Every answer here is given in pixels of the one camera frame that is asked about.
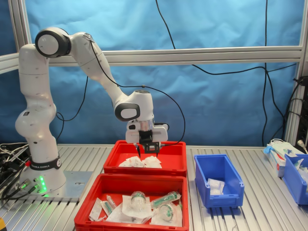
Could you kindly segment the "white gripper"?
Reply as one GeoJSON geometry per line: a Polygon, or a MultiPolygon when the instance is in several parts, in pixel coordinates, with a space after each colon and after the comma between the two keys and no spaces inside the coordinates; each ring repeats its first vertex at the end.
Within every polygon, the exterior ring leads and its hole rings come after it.
{"type": "MultiPolygon", "coordinates": [[[[132,120],[127,124],[126,142],[165,142],[168,140],[168,124],[155,123],[153,120],[132,120]]],[[[141,151],[138,144],[134,144],[139,158],[141,151]]]]}

